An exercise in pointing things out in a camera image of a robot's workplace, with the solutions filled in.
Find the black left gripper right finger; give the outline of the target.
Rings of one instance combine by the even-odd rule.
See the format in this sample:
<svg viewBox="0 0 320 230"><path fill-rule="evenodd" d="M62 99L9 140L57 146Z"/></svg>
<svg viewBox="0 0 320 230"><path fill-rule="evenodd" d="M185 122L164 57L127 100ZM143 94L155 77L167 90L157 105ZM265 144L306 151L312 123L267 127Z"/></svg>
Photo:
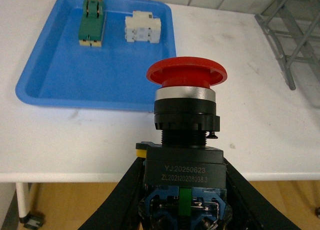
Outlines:
<svg viewBox="0 0 320 230"><path fill-rule="evenodd" d="M298 230L292 221L264 198L235 167L226 164L227 203L232 208L232 220L227 230Z"/></svg>

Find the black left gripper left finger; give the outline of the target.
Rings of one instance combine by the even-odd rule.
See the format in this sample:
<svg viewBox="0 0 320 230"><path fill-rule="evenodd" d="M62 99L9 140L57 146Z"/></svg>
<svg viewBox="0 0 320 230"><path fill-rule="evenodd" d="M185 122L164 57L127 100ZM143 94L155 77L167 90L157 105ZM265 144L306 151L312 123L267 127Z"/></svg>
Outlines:
<svg viewBox="0 0 320 230"><path fill-rule="evenodd" d="M136 158L101 206L80 230L138 230L139 202L143 198L144 159Z"/></svg>

